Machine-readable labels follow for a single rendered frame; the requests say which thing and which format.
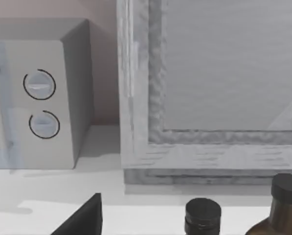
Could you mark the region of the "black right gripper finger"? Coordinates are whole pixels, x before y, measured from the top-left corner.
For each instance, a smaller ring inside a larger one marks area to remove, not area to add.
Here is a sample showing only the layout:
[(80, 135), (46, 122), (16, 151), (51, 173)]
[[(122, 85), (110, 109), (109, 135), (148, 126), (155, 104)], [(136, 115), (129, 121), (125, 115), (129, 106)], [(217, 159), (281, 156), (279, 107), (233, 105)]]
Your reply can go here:
[(101, 193), (95, 193), (50, 235), (102, 235)]

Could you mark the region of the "small microwave knob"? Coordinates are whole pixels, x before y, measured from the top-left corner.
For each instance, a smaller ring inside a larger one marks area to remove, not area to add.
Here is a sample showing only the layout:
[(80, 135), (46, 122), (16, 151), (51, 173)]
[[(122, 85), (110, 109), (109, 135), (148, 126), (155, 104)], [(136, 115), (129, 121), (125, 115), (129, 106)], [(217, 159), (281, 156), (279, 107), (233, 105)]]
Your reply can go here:
[(59, 119), (47, 110), (43, 110), (39, 114), (31, 115), (28, 125), (32, 134), (43, 140), (51, 139), (60, 132)]

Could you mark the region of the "pale microwave oven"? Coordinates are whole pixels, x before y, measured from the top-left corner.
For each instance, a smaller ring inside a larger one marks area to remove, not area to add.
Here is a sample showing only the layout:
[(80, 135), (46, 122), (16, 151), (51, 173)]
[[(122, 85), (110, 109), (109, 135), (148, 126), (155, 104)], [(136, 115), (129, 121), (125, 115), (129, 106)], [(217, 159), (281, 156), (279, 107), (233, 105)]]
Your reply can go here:
[(72, 169), (93, 117), (89, 21), (0, 18), (0, 169)]

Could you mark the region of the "large microwave knob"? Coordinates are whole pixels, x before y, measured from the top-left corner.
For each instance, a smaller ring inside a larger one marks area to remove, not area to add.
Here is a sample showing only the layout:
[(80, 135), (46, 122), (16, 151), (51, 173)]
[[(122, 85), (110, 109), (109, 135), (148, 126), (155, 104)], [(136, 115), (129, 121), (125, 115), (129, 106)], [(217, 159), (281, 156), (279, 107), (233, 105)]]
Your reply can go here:
[(35, 100), (50, 99), (56, 91), (56, 82), (53, 76), (42, 69), (28, 73), (23, 78), (25, 92)]

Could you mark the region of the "brown bottle with black cap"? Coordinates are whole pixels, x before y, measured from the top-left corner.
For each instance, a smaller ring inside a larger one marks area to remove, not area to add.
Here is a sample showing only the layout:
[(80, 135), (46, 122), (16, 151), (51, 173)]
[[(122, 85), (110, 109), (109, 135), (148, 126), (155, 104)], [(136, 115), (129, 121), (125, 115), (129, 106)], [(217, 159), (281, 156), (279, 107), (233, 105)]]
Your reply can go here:
[(292, 174), (276, 174), (271, 181), (271, 195), (269, 216), (245, 235), (292, 235)]

